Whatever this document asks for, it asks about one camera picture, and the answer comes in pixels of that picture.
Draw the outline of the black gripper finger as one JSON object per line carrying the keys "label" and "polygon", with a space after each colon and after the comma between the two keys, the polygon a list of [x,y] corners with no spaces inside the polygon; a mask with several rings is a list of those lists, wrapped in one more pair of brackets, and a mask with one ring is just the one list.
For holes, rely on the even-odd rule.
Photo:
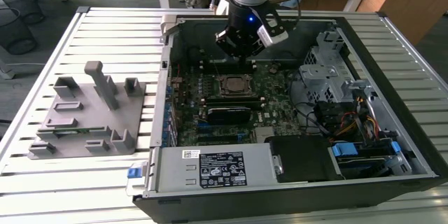
{"label": "black gripper finger", "polygon": [[244,45],[238,31],[222,31],[216,34],[216,45],[224,51],[228,66],[226,73],[242,73],[245,64]]}
{"label": "black gripper finger", "polygon": [[244,39],[244,73],[253,73],[253,63],[248,60],[249,57],[256,56],[265,49],[260,39],[248,37]]}

